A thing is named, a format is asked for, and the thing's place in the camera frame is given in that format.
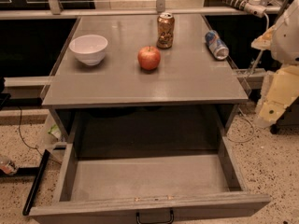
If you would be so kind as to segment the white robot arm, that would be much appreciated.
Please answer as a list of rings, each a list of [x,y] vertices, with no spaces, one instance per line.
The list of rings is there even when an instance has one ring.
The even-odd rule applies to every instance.
[[[251,46],[270,50],[272,58],[281,63],[275,73],[264,77],[256,107],[255,124],[267,128],[276,124],[299,97],[299,0],[294,0]]]

